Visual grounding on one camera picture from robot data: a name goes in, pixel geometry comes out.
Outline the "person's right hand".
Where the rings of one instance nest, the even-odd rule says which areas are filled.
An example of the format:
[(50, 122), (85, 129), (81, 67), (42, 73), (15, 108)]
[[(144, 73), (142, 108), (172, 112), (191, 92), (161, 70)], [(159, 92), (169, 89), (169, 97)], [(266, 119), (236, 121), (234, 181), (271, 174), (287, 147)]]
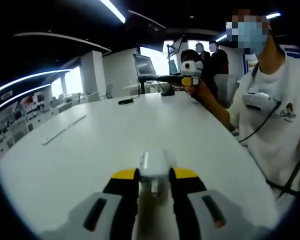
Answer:
[(191, 98), (200, 103), (205, 103), (213, 96), (211, 91), (203, 81), (201, 81), (197, 85), (185, 86), (184, 90), (188, 95), (190, 95)]

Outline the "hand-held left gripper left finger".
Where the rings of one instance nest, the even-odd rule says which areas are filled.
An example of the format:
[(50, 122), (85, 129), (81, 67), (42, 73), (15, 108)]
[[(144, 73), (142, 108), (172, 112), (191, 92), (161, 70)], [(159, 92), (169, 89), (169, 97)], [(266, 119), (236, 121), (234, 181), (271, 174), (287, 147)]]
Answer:
[(114, 173), (101, 192), (94, 192), (69, 211), (67, 221), (41, 233), (43, 240), (130, 240), (138, 213), (140, 173)]

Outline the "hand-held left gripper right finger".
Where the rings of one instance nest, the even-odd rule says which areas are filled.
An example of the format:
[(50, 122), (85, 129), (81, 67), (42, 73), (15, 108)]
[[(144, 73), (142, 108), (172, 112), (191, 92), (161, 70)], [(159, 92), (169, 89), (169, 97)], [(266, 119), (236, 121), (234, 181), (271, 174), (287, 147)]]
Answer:
[(252, 224), (242, 208), (187, 168), (172, 167), (169, 182), (181, 240), (263, 240), (269, 228)]

